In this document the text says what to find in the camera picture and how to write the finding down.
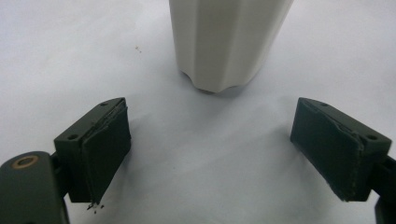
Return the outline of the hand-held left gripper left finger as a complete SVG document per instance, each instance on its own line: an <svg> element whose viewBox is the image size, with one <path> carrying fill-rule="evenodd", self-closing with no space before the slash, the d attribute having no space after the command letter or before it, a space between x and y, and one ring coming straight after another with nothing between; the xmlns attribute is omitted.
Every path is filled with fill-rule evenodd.
<svg viewBox="0 0 396 224"><path fill-rule="evenodd" d="M54 139L73 203L99 203L132 144L123 97L102 102Z"/></svg>

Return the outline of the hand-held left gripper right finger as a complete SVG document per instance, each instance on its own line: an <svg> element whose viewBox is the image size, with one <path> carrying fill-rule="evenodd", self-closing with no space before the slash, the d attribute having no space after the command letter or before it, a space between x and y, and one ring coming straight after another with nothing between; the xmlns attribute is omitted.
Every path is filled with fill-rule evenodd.
<svg viewBox="0 0 396 224"><path fill-rule="evenodd" d="M290 141L337 197L364 202L371 191L392 200L391 140L335 107L299 98Z"/></svg>

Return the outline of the white ribbed cup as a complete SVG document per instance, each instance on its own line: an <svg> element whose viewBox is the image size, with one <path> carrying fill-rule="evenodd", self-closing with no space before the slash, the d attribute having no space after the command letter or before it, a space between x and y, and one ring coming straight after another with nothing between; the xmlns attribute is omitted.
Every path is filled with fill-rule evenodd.
<svg viewBox="0 0 396 224"><path fill-rule="evenodd" d="M253 79L294 0L169 0L178 69L203 91Z"/></svg>

